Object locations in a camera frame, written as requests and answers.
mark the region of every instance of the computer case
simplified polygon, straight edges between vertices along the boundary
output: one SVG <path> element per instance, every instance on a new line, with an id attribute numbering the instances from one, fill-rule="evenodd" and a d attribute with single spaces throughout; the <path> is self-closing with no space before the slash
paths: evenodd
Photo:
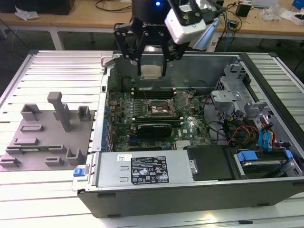
<path id="1" fill-rule="evenodd" d="M 2 13 L 14 13 L 15 6 L 25 11 L 68 15 L 75 0 L 0 0 Z"/>

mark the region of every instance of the desk leg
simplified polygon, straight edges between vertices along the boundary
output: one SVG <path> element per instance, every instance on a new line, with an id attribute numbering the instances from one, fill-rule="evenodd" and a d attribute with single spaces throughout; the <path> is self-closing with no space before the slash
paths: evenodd
<path id="1" fill-rule="evenodd" d="M 52 37 L 52 40 L 53 40 L 53 43 L 54 43 L 56 51 L 62 51 L 62 50 L 64 50 L 65 48 L 63 46 L 62 40 L 59 37 L 58 31 L 51 30 L 49 32 L 51 34 L 51 37 Z"/>
<path id="2" fill-rule="evenodd" d="M 215 32 L 213 34 L 213 37 L 211 39 L 210 44 L 208 45 L 208 47 L 206 49 L 206 52 L 214 52 L 215 51 L 215 48 L 217 47 L 218 40 L 219 40 L 220 36 L 221 36 L 220 32 Z"/>
<path id="3" fill-rule="evenodd" d="M 90 32 L 89 33 L 89 35 L 90 35 L 90 41 L 91 41 L 91 43 L 93 44 L 93 43 L 95 43 L 95 35 L 94 35 L 94 33 L 93 32 Z"/>
<path id="4" fill-rule="evenodd" d="M 256 47 L 261 48 L 261 47 L 262 47 L 262 44 L 264 43 L 264 41 L 265 41 L 265 39 L 260 39 L 260 40 L 258 41 L 258 43 L 256 44 Z"/>
<path id="5" fill-rule="evenodd" d="M 0 39 L 7 39 L 8 36 L 5 33 L 4 29 L 0 29 Z"/>

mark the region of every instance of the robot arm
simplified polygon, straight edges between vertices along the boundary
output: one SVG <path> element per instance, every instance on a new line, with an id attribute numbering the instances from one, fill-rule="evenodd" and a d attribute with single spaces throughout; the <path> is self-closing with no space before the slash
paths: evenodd
<path id="1" fill-rule="evenodd" d="M 133 0 L 130 23 L 114 27 L 114 36 L 124 58 L 137 62 L 140 76 L 144 48 L 147 45 L 159 46 L 163 52 L 161 76 L 165 76 L 167 63 L 181 59 L 189 43 L 224 10 L 220 5 L 210 3 L 216 10 L 201 9 L 195 0 L 183 6 L 176 0 Z M 126 42 L 130 32 L 136 40 L 131 45 Z"/>

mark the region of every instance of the blue latch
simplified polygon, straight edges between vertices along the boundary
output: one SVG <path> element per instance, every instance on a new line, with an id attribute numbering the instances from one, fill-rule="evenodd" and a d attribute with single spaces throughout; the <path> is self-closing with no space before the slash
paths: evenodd
<path id="1" fill-rule="evenodd" d="M 241 151 L 240 153 L 237 154 L 237 158 L 240 162 L 258 160 L 255 151 Z"/>
<path id="2" fill-rule="evenodd" d="M 75 168 L 73 176 L 74 177 L 84 177 L 85 176 L 85 168 Z"/>
<path id="3" fill-rule="evenodd" d="M 287 156 L 288 160 L 290 160 L 294 157 L 290 150 L 286 150 L 286 156 Z"/>

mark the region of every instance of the wooden desk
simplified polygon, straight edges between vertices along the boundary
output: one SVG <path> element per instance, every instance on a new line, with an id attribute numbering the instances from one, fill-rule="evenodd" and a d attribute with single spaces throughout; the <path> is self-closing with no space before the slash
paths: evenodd
<path id="1" fill-rule="evenodd" d="M 291 10 L 293 0 L 281 0 L 282 7 Z M 225 0 L 225 6 L 235 0 Z M 111 13 L 105 12 L 95 7 L 95 0 L 76 0 L 75 5 L 67 16 L 40 14 L 39 19 L 23 21 L 15 14 L 0 13 L 0 17 L 12 29 L 17 30 L 44 30 L 49 31 L 56 50 L 63 50 L 63 45 L 58 32 L 77 31 L 77 32 L 112 32 L 115 23 L 128 23 L 131 12 Z M 129 6 L 130 3 L 108 1 L 103 7 L 106 9 L 117 9 Z M 243 38 L 276 38 L 276 39 L 304 39 L 304 26 L 297 26 L 289 20 L 263 21 L 260 18 L 261 9 L 252 9 L 248 17 L 242 18 L 243 26 L 235 36 Z M 228 13 L 229 19 L 235 19 Z M 215 44 L 223 31 L 223 26 L 218 26 L 214 34 L 212 44 Z M 209 51 L 214 51 L 215 46 L 211 46 Z"/>
<path id="2" fill-rule="evenodd" d="M 225 0 L 224 6 L 235 2 L 235 0 Z M 291 10 L 293 0 L 281 0 L 282 7 Z M 236 11 L 237 7 L 232 7 L 229 11 Z M 304 35 L 304 26 L 298 26 L 289 20 L 263 21 L 260 17 L 261 9 L 252 9 L 246 18 L 241 17 L 243 25 L 238 33 L 256 33 L 256 34 L 275 34 L 275 35 Z M 239 21 L 239 19 L 228 12 L 228 18 Z M 223 31 L 223 26 L 218 27 L 218 31 Z"/>

